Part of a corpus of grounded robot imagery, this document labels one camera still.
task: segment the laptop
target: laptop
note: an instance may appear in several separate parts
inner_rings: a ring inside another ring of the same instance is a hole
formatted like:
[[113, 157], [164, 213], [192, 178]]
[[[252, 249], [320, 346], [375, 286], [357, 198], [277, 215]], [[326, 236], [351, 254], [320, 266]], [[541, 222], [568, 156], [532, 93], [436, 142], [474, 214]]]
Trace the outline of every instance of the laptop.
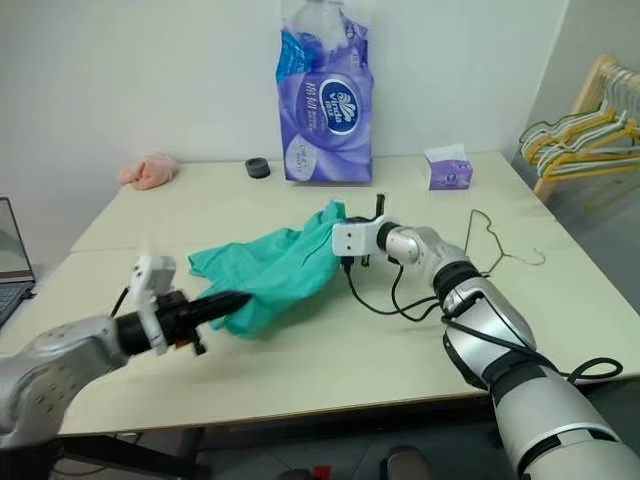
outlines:
[[31, 298], [36, 279], [7, 197], [0, 197], [0, 326], [22, 300]]

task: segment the vinda logo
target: vinda logo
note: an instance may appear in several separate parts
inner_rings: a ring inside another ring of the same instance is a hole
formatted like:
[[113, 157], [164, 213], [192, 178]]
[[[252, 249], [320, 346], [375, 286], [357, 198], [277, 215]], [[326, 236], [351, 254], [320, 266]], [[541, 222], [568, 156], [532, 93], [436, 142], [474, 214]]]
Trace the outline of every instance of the vinda logo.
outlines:
[[322, 110], [329, 130], [336, 135], [347, 135], [358, 123], [358, 102], [351, 89], [340, 80], [326, 80], [320, 86]]

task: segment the tissue package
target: tissue package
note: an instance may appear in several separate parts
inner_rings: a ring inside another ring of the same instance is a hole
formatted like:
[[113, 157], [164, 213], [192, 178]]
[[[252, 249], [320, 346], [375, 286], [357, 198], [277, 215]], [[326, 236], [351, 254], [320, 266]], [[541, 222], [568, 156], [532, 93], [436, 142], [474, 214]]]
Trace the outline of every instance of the tissue package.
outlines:
[[429, 190], [466, 190], [471, 183], [473, 167], [461, 143], [429, 148], [424, 152], [431, 167]]
[[370, 0], [282, 0], [276, 71], [288, 180], [369, 182]]

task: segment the green cloth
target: green cloth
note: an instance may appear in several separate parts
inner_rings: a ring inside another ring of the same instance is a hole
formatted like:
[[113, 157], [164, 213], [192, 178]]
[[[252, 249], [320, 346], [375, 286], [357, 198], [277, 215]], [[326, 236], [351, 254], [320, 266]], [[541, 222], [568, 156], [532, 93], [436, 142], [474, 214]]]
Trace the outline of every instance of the green cloth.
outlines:
[[253, 295], [243, 308], [211, 322], [211, 327], [253, 338], [278, 314], [322, 290], [338, 268], [331, 229], [345, 217], [344, 204], [331, 201], [302, 231], [283, 228], [250, 243], [230, 243], [190, 255], [189, 273], [213, 282], [201, 296], [224, 290]]

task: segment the laptop keyboard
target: laptop keyboard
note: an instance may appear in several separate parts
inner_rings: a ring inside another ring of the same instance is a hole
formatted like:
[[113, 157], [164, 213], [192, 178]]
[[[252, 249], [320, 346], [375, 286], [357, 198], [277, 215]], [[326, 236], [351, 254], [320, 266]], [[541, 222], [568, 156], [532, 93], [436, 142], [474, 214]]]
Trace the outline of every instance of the laptop keyboard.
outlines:
[[9, 308], [17, 297], [24, 293], [24, 285], [3, 285], [0, 287], [0, 312]]

